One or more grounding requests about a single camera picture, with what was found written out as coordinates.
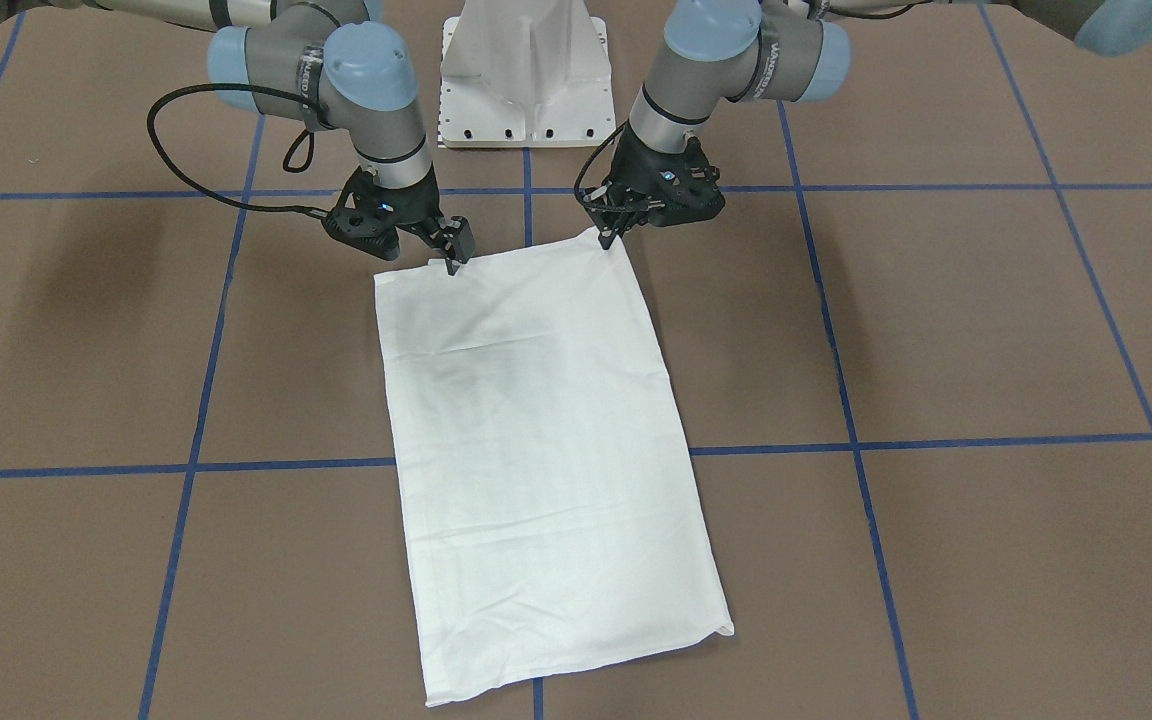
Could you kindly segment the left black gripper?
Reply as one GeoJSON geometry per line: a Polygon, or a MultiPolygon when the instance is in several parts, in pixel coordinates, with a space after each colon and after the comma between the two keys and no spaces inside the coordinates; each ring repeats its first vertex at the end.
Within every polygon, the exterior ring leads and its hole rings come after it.
{"type": "Polygon", "coordinates": [[[609,250],[637,225],[708,222],[723,210],[721,170],[710,164],[695,132],[685,132],[684,150],[659,152],[631,129],[616,129],[596,147],[573,182],[573,196],[598,228],[602,250],[609,250]],[[608,176],[585,185],[590,165],[614,146],[608,176]]]}

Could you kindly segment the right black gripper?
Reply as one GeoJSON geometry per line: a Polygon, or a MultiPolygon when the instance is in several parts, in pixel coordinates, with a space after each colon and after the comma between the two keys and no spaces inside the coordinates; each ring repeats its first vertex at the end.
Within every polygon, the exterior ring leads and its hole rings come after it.
{"type": "Polygon", "coordinates": [[[401,255],[397,232],[416,234],[445,259],[448,275],[456,275],[461,263],[475,255],[476,240],[468,219],[445,217],[439,202],[433,168],[403,188],[382,187],[374,173],[357,168],[323,219],[323,228],[333,240],[387,262],[401,255]]]}

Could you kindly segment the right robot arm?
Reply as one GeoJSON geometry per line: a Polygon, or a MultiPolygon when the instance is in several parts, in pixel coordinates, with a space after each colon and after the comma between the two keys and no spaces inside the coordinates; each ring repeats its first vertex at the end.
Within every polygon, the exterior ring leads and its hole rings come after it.
{"type": "Polygon", "coordinates": [[[357,167],[333,209],[294,206],[338,242],[397,259],[399,232],[416,234],[454,274],[475,250],[470,223],[439,206],[419,79],[379,1],[100,1],[97,9],[200,29],[212,38],[205,85],[179,88],[147,111],[215,92],[238,109],[300,120],[302,141],[343,129],[357,167]]]}

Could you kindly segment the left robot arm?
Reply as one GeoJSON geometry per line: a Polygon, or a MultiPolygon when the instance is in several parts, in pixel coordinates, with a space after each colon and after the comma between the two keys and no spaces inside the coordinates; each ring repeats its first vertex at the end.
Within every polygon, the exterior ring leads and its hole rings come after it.
{"type": "Polygon", "coordinates": [[[608,138],[598,185],[573,183],[602,249],[639,225],[708,222],[723,209],[721,173],[700,132],[719,103],[814,103],[851,65],[838,18],[895,18],[900,1],[679,1],[630,114],[608,138]]]}

